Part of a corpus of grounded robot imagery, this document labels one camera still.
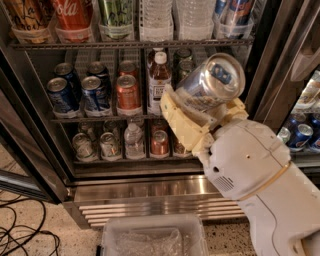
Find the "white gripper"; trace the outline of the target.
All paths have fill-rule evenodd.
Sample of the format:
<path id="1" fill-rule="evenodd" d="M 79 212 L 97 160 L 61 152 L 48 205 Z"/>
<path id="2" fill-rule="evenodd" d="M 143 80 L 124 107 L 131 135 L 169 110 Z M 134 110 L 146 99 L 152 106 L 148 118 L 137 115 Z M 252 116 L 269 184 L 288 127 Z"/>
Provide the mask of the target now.
<path id="1" fill-rule="evenodd" d="M 160 108 L 185 149 L 203 152 L 198 158 L 204 173 L 225 198 L 240 200 L 252 194 L 290 161 L 289 149 L 268 126 L 245 120 L 249 114 L 239 98 L 226 104 L 222 123 L 228 124 L 214 139 L 210 130 L 216 119 L 185 107 L 170 84 L 165 85 Z"/>

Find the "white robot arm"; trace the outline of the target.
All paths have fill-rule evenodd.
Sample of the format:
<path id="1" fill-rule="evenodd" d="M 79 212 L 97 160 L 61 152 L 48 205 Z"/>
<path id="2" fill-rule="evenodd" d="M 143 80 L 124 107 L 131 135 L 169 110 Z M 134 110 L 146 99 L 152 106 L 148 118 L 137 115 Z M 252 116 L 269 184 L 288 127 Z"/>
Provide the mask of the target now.
<path id="1" fill-rule="evenodd" d="M 167 84 L 160 108 L 210 183 L 247 216 L 258 256 L 319 256 L 319 189 L 276 134 L 248 118 L 240 100 L 201 113 Z"/>

